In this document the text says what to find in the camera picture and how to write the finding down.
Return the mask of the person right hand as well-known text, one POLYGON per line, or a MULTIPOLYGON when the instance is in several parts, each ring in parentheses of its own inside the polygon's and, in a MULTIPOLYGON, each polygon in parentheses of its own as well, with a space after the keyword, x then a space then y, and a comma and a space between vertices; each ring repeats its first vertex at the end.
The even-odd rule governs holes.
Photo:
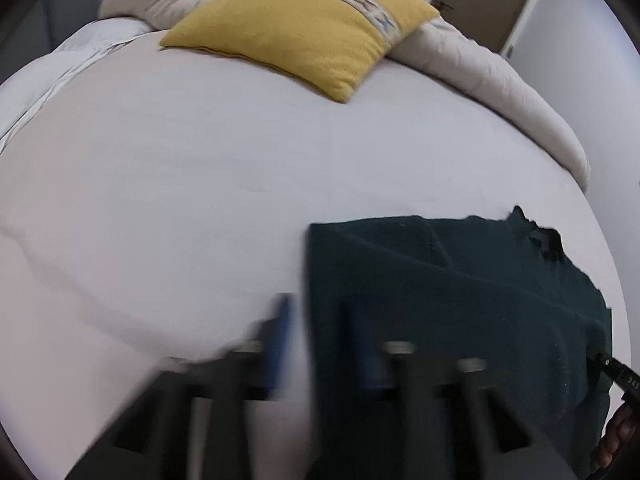
POLYGON ((608 421, 605 432, 594 450, 592 466, 594 469, 606 468, 622 452, 639 427, 634 409, 628 403, 621 405, 608 421))

